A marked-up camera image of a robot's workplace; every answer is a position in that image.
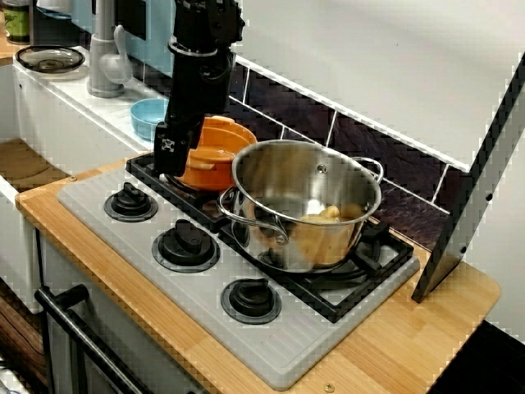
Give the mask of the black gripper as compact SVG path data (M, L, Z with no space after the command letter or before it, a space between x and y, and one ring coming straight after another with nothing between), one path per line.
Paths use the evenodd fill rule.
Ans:
M229 96L235 53L228 48L213 52L191 51L172 39L171 92L165 121L154 136L154 168L159 173L183 176L189 148L197 149L204 115L223 113ZM181 125L192 120L190 128Z

